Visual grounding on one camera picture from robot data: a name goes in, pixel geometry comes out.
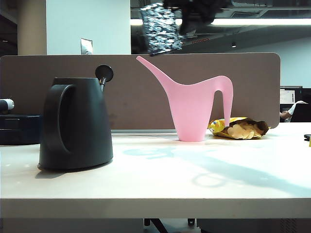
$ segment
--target black box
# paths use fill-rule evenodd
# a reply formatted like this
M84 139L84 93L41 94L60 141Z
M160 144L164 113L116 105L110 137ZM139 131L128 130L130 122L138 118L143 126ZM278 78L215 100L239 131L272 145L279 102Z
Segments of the black box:
M0 145L40 143L42 115L0 115Z

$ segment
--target fluorescent light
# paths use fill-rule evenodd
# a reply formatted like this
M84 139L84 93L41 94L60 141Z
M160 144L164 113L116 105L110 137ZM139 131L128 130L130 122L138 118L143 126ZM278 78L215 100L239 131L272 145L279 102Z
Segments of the fluorescent light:
M181 25L182 24L182 22L183 22L183 20L181 19L181 18L177 18L176 20L175 20L175 22L176 22L176 25Z
M311 25L310 18L217 18L212 25Z
M131 25L132 26L140 26L140 25L142 25L142 19L132 18L131 19Z
M175 22L176 22L176 25L181 25L183 20L181 18L178 18L178 19L175 20ZM142 19L132 18L131 19L131 25L132 26L140 26L140 25L142 25Z

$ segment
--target desk partition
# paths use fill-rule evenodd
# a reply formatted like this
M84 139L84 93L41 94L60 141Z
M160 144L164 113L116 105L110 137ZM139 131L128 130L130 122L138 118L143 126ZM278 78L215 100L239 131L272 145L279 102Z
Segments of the desk partition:
M142 56L182 84L225 75L233 82L232 117L264 120L272 128L279 123L280 58L275 53ZM15 101L12 114L41 114L54 77L95 77L100 64L114 71L104 91L112 129L174 128L162 86L136 55L4 56L0 98ZM210 120L224 117L222 101L216 92Z

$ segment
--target desk surface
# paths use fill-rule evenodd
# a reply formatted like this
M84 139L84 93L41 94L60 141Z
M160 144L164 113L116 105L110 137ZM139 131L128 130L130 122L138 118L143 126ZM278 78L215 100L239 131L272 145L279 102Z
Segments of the desk surface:
M38 170L39 145L2 146L1 217L311 218L307 133L311 123L260 140L119 134L110 164L73 173Z

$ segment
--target person's hand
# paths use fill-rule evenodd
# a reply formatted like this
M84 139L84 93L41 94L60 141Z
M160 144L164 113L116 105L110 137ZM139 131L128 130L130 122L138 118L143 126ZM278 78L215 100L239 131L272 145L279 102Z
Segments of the person's hand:
M280 112L280 118L282 118L282 119L287 119L291 116L292 115L288 111L283 111L282 113Z

